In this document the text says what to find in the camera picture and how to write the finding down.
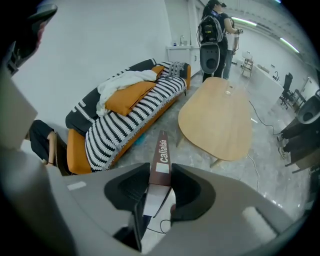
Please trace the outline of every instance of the backpack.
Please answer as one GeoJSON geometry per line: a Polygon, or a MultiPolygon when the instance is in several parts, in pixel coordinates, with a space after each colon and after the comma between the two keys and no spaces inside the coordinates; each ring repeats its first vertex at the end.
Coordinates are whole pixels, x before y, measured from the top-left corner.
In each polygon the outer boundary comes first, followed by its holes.
{"type": "Polygon", "coordinates": [[[219,16],[220,14],[213,10],[211,15],[202,19],[198,26],[198,40],[201,44],[220,43],[223,40],[225,31],[221,29],[219,16]]]}

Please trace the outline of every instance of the box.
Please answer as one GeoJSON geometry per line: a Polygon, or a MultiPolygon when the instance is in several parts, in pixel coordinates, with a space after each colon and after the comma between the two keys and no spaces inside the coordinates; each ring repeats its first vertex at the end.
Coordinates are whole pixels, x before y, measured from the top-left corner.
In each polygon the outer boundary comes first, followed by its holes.
{"type": "Polygon", "coordinates": [[[143,215],[156,217],[171,191],[168,135],[161,130],[155,146],[143,215]]]}

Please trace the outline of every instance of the concrete floor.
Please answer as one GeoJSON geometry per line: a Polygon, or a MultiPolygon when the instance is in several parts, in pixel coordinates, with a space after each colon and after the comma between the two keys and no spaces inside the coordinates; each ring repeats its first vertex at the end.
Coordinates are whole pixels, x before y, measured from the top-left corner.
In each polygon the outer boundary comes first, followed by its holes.
{"type": "MultiPolygon", "coordinates": [[[[253,103],[259,117],[265,124],[274,126],[274,133],[279,133],[295,117],[292,109],[286,110],[278,101],[269,111],[264,109],[262,95],[255,91],[255,85],[240,75],[240,69],[232,66],[229,81],[247,91],[248,99],[253,103]]],[[[198,73],[191,79],[187,96],[181,95],[142,137],[122,156],[115,167],[123,167],[141,162],[152,162],[156,141],[160,130],[168,133],[170,157],[172,163],[189,165],[208,172],[227,176],[246,183],[258,190],[258,176],[254,164],[247,156],[234,162],[222,162],[221,165],[210,168],[215,158],[189,141],[184,140],[176,147],[180,134],[178,113],[191,95],[202,84],[202,75],[198,73]]],[[[252,122],[252,145],[249,155],[254,159],[259,173],[259,192],[267,199],[281,207],[293,220],[297,220],[304,211],[304,205],[309,192],[309,172],[307,170],[292,174],[299,169],[295,164],[285,167],[290,158],[283,160],[278,152],[279,143],[273,135],[272,127],[259,122],[253,108],[251,117],[258,123],[252,122]]],[[[170,219],[170,207],[175,202],[174,192],[171,191],[165,205],[156,218],[153,218],[149,228],[160,231],[160,221],[170,219]]],[[[170,222],[162,224],[163,231],[170,229],[170,222]]],[[[147,230],[142,239],[142,253],[149,252],[165,236],[147,230]]]]}

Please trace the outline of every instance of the oval wooden table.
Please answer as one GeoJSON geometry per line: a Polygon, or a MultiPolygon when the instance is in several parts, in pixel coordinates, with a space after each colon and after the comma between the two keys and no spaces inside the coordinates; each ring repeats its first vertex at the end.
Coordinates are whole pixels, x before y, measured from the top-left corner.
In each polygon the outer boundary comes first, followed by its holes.
{"type": "Polygon", "coordinates": [[[210,167],[221,161],[241,159],[251,146],[246,93],[222,78],[210,77],[204,81],[181,108],[178,123],[184,137],[217,158],[210,167]]]}

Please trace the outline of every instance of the ceiling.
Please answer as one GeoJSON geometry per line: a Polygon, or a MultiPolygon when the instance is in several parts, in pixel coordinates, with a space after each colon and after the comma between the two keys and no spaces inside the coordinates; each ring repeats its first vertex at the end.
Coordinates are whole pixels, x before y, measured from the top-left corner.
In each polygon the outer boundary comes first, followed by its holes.
{"type": "MultiPolygon", "coordinates": [[[[200,0],[204,5],[208,0],[200,0]]],[[[295,18],[276,0],[221,0],[229,16],[257,23],[254,27],[260,33],[290,42],[300,53],[296,54],[304,63],[319,70],[320,63],[312,43],[295,18]]]]}

